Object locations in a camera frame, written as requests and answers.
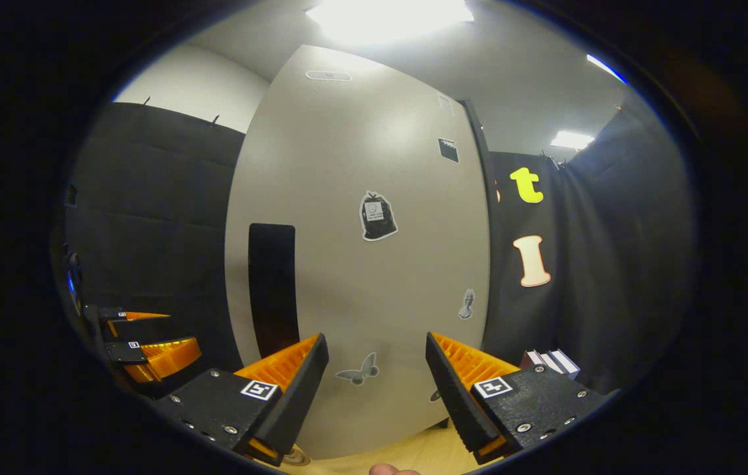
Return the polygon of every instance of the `butterfly sticker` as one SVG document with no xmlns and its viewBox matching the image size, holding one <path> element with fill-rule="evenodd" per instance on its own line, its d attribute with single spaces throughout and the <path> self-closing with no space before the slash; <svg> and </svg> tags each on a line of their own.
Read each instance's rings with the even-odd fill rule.
<svg viewBox="0 0 748 475">
<path fill-rule="evenodd" d="M 336 377 L 347 379 L 355 386 L 362 386 L 365 378 L 377 378 L 380 374 L 380 369 L 375 363 L 377 363 L 377 354 L 370 354 L 365 357 L 365 361 L 362 361 L 361 369 L 345 369 L 336 373 Z"/>
</svg>

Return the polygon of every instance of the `black curtain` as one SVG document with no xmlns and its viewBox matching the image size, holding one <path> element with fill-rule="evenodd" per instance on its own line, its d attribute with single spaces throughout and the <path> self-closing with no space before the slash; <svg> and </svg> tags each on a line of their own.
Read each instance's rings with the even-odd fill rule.
<svg viewBox="0 0 748 475">
<path fill-rule="evenodd" d="M 78 193 L 66 208 L 66 240 L 87 303 L 171 315 L 199 341 L 203 357 L 182 372 L 190 375 L 242 367 L 224 285 L 224 223 L 244 137 L 178 112 L 111 103 L 71 175 Z"/>
<path fill-rule="evenodd" d="M 654 112 L 637 96 L 588 148 L 556 168 L 541 156 L 492 152 L 504 234 L 492 259 L 501 303 L 489 313 L 483 348 L 518 363 L 527 349 L 561 348 L 577 381 L 607 392 L 630 385 L 666 349 L 696 282 L 697 217 L 685 163 Z M 540 203 L 525 203 L 509 174 L 538 174 Z M 523 288 L 512 240 L 543 238 L 551 282 Z"/>
<path fill-rule="evenodd" d="M 491 226 L 491 258 L 497 262 L 497 276 L 492 280 L 489 315 L 485 323 L 483 350 L 519 364 L 525 349 L 549 349 L 555 345 L 560 325 L 561 292 L 563 292 L 564 258 L 561 252 L 564 235 L 560 229 L 562 205 L 561 177 L 551 162 L 541 156 L 491 152 L 489 154 L 495 187 L 489 203 Z M 510 178 L 512 172 L 528 168 L 538 175 L 533 183 L 543 198 L 538 203 L 523 201 L 518 186 Z M 525 288 L 521 285 L 524 265 L 513 241 L 526 236 L 542 238 L 540 252 L 551 280 L 544 285 Z"/>
</svg>

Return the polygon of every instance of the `wooden floor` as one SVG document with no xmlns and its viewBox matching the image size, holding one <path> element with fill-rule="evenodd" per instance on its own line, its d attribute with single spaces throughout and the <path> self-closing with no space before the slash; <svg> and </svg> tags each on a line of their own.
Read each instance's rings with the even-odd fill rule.
<svg viewBox="0 0 748 475">
<path fill-rule="evenodd" d="M 480 467 L 465 449 L 453 424 L 449 424 L 446 429 L 431 427 L 377 451 L 313 460 L 305 466 L 283 464 L 280 469 L 291 475 L 368 475 L 368 469 L 378 463 L 389 463 L 399 470 L 411 469 L 421 475 L 456 475 Z"/>
</svg>

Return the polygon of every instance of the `fluorescent light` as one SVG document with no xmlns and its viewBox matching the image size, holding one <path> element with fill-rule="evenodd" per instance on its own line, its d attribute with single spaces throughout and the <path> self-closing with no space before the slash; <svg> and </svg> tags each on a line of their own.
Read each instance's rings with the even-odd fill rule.
<svg viewBox="0 0 748 475">
<path fill-rule="evenodd" d="M 600 67 L 600 69 L 604 70 L 605 72 L 609 73 L 610 75 L 617 78 L 618 81 L 621 81 L 621 83 L 626 84 L 627 81 L 624 81 L 623 78 L 619 77 L 617 73 L 611 70 L 611 67 L 606 66 L 606 64 L 603 64 L 602 61 L 598 60 L 596 57 L 591 56 L 590 54 L 586 55 L 585 57 L 588 58 L 589 62 L 596 64 Z"/>
<path fill-rule="evenodd" d="M 582 148 L 587 147 L 593 140 L 594 137 L 590 135 L 560 130 L 556 133 L 555 139 L 553 139 L 550 145 L 554 147 L 576 148 L 577 150 L 582 150 Z"/>
<path fill-rule="evenodd" d="M 307 16 L 345 42 L 389 42 L 474 21 L 464 0 L 329 0 Z"/>
</svg>

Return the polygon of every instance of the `book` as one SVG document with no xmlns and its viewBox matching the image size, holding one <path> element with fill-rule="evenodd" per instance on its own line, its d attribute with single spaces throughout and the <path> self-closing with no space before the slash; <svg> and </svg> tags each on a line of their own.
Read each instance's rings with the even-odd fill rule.
<svg viewBox="0 0 748 475">
<path fill-rule="evenodd" d="M 579 374 L 579 366 L 574 364 L 573 361 L 564 354 L 564 352 L 561 350 L 555 350 L 554 352 L 549 352 L 549 354 L 551 354 L 553 359 L 563 367 L 568 378 L 576 379 L 576 376 Z"/>
<path fill-rule="evenodd" d="M 541 359 L 541 355 L 539 352 L 533 350 L 533 351 L 525 351 L 524 357 L 521 359 L 521 364 L 519 367 L 521 369 L 527 369 L 527 367 L 534 366 L 536 364 L 544 364 L 544 361 Z"/>
<path fill-rule="evenodd" d="M 541 354 L 541 359 L 544 361 L 544 364 L 546 364 L 547 367 L 549 367 L 556 373 L 560 373 L 560 375 L 564 375 L 565 372 L 559 367 L 558 364 L 555 363 L 555 361 L 549 356 L 549 354 Z"/>
</svg>

